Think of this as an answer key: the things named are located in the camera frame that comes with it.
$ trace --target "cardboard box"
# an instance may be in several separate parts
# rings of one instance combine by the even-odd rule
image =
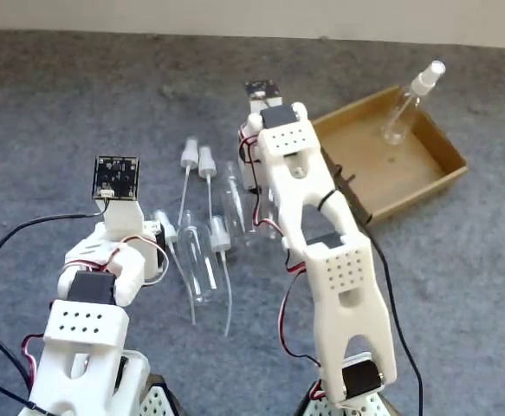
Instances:
[[[335,184],[363,224],[402,211],[468,171],[464,158],[423,110],[402,144],[385,142],[381,126],[398,93],[399,87],[389,88],[314,121]]]

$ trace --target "metal base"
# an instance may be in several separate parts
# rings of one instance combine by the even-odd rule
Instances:
[[[308,389],[295,416],[400,416],[388,401],[379,394],[366,396],[358,405],[350,409],[338,409],[327,399],[310,400]]]
[[[161,375],[150,374],[144,391],[139,416],[187,416]]]

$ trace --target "robotic arm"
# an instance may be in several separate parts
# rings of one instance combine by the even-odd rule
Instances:
[[[334,187],[304,105],[262,106],[257,97],[250,98],[252,112],[241,140],[248,140],[256,162],[241,163],[245,184],[246,178],[256,176],[271,188],[283,247],[306,264],[314,299],[315,348],[327,398],[339,408],[360,408],[367,396],[397,378],[391,324],[375,279],[370,240],[359,232],[345,197]],[[255,166],[261,167],[261,174],[250,175]],[[246,185],[261,183],[249,180]],[[308,245],[301,229],[304,205],[316,206],[331,221],[340,245]],[[360,354],[347,358],[343,367],[346,347],[356,335],[368,340],[373,360]]]
[[[163,227],[144,220],[135,158],[98,158],[95,173],[104,221],[65,256],[30,400],[55,415],[175,415],[166,387],[147,385],[148,359],[124,349],[129,317],[122,307],[167,267],[158,250],[165,248]]]

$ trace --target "clear plastic bottle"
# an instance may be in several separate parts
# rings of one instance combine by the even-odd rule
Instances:
[[[433,61],[410,86],[403,88],[398,101],[383,125],[383,137],[391,145],[402,143],[416,120],[419,104],[444,74],[444,64]]]
[[[194,302],[224,301],[223,273],[211,248],[210,232],[189,210],[183,212],[177,246]]]
[[[225,213],[227,231],[231,237],[243,237],[252,231],[252,211],[249,210],[249,192],[241,185],[240,172],[235,162],[229,161],[223,169],[220,197]]]
[[[277,207],[273,192],[267,186],[261,187],[258,192],[260,192],[260,217],[276,221]],[[220,198],[227,231],[232,238],[244,241],[248,245],[253,237],[278,237],[277,233],[267,225],[254,226],[252,217],[258,196],[244,189],[238,166],[232,161],[227,162],[223,169]]]

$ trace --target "white wall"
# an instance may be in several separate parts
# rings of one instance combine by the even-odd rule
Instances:
[[[505,0],[0,0],[0,29],[505,47]]]

